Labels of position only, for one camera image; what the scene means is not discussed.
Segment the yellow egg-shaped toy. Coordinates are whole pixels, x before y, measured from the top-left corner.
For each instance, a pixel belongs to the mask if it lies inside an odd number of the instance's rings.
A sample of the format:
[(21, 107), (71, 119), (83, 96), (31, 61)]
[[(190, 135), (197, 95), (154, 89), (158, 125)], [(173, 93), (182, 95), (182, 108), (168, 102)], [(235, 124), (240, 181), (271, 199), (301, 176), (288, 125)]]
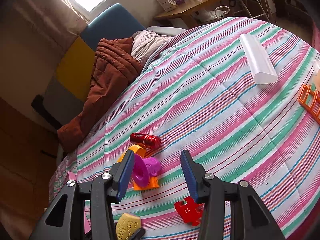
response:
[(142, 226), (138, 216), (123, 213), (116, 224), (117, 239), (127, 240)]

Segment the striped bedspread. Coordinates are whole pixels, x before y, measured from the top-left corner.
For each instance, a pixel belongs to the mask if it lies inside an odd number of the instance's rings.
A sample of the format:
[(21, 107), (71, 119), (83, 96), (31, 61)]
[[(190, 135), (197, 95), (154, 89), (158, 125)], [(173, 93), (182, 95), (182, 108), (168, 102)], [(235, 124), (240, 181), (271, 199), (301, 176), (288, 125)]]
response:
[[(241, 34), (256, 36), (278, 81), (257, 85)], [(129, 187), (112, 207), (118, 219), (142, 220), (145, 239), (195, 239), (174, 203), (188, 194), (182, 150), (223, 181), (248, 181), (285, 237), (296, 234), (319, 200), (319, 124), (299, 104), (311, 83), (319, 52), (273, 24), (231, 17), (198, 27), (162, 47), (88, 137), (58, 166), (49, 198), (71, 171), (86, 182), (108, 171), (131, 145), (134, 132), (157, 135), (161, 148), (148, 155), (161, 162), (159, 188)]]

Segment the rust brown quilted blanket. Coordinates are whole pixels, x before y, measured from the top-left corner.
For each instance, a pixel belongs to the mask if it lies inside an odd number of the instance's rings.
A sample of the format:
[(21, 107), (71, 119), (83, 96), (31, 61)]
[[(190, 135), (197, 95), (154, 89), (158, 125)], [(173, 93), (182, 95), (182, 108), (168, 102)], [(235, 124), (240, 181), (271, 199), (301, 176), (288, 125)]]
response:
[(89, 91), (80, 114), (57, 131), (65, 152), (76, 150), (120, 94), (139, 76), (141, 64), (131, 56), (133, 38), (102, 38), (94, 56)]

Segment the pink curtain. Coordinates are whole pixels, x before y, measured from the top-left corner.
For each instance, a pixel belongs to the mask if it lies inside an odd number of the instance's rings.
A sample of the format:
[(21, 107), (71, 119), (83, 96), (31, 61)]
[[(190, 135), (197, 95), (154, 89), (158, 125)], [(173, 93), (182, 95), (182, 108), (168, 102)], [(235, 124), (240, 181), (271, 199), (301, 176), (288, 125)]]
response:
[(60, 54), (87, 27), (69, 0), (16, 0), (13, 8)]

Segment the wooden side table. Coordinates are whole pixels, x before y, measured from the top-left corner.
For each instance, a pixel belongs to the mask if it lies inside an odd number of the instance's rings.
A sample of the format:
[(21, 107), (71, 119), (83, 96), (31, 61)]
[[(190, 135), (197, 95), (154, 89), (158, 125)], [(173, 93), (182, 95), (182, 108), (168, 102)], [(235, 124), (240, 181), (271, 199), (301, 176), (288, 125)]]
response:
[(164, 21), (181, 18), (185, 25), (189, 28), (198, 26), (197, 21), (193, 18), (192, 13), (199, 11), (205, 7), (211, 6), (223, 0), (186, 0), (184, 3), (179, 4), (174, 10), (169, 12), (162, 12), (153, 19), (159, 23)]

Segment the red puzzle piece toy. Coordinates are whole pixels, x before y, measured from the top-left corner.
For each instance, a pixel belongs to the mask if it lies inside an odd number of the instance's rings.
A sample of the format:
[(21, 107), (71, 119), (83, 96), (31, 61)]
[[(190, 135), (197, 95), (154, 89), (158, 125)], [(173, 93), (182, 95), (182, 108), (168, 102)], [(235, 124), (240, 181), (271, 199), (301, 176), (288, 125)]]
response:
[(185, 197), (182, 201), (175, 202), (174, 208), (185, 224), (191, 224), (192, 226), (200, 224), (203, 204), (197, 204), (191, 196)]

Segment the magenta plastic toy disc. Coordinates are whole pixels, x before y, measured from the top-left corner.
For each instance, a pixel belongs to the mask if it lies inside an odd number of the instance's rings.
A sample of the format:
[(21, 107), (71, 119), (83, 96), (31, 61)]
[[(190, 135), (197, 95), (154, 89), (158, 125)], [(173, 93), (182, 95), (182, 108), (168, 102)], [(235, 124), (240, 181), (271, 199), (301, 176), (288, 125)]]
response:
[(132, 171), (133, 181), (140, 187), (146, 187), (151, 177), (156, 177), (161, 170), (161, 163), (154, 157), (142, 158), (135, 154), (135, 164)]

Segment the orange plastic frame toy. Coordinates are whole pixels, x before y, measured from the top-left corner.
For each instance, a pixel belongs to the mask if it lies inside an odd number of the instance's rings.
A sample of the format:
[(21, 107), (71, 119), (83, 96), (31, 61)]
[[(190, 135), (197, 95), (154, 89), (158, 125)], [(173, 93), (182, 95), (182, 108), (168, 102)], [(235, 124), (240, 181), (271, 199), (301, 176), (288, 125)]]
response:
[(299, 104), (320, 124), (319, 91), (312, 85), (302, 85), (298, 96)]

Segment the grey yellow blue headboard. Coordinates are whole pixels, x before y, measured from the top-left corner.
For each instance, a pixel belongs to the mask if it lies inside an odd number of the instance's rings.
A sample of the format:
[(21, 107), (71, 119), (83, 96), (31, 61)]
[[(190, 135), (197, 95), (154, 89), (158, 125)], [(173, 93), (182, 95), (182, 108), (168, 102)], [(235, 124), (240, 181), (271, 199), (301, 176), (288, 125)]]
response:
[(42, 96), (39, 113), (45, 120), (59, 129), (82, 111), (102, 38), (128, 38), (140, 30), (145, 27), (119, 3), (93, 20), (68, 48)]

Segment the white plastic case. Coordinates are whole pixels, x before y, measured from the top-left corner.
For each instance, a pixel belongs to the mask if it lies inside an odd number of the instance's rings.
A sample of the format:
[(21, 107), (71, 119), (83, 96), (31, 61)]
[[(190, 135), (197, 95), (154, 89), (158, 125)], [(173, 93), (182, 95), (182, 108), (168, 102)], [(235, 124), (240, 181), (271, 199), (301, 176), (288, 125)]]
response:
[(276, 83), (278, 76), (266, 49), (258, 38), (250, 34), (241, 34), (240, 43), (244, 49), (254, 82), (257, 85)]

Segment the red capsule toy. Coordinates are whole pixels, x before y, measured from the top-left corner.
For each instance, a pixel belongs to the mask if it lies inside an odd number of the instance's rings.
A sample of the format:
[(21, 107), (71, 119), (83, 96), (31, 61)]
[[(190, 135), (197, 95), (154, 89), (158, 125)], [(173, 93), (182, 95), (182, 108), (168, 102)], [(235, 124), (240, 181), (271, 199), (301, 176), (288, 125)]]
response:
[(132, 133), (130, 141), (135, 145), (151, 150), (157, 150), (162, 145), (160, 137), (151, 134)]

